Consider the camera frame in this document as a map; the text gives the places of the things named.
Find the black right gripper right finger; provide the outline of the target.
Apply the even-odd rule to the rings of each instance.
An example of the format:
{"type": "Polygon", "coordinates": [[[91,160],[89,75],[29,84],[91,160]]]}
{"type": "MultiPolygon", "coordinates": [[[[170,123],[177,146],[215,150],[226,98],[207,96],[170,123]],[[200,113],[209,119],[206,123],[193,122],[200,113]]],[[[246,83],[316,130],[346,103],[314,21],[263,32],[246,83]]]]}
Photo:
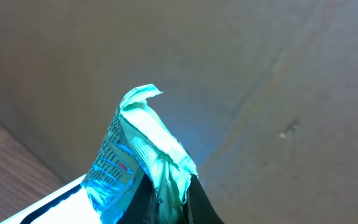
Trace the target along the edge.
{"type": "Polygon", "coordinates": [[[224,224],[194,174],[191,174],[184,209],[187,224],[224,224]]]}

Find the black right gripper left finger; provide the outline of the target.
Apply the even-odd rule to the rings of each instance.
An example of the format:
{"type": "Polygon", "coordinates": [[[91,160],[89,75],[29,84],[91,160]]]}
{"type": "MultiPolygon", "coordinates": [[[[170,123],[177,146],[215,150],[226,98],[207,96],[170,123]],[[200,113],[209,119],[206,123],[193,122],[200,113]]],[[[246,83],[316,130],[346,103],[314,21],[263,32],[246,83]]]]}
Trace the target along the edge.
{"type": "Polygon", "coordinates": [[[127,210],[117,224],[156,224],[156,205],[151,180],[144,175],[127,210]]]}

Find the teal tissue pack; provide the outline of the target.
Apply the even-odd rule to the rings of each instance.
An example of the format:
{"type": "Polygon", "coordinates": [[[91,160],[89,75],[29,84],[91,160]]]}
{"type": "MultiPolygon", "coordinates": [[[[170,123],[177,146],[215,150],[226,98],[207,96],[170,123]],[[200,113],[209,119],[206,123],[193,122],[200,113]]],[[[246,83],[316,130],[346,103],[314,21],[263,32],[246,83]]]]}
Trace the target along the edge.
{"type": "Polygon", "coordinates": [[[152,183],[148,210],[156,223],[185,223],[185,205],[196,165],[147,99],[153,84],[133,88],[121,100],[96,160],[81,186],[101,223],[117,223],[128,211],[142,178],[152,183]]]}

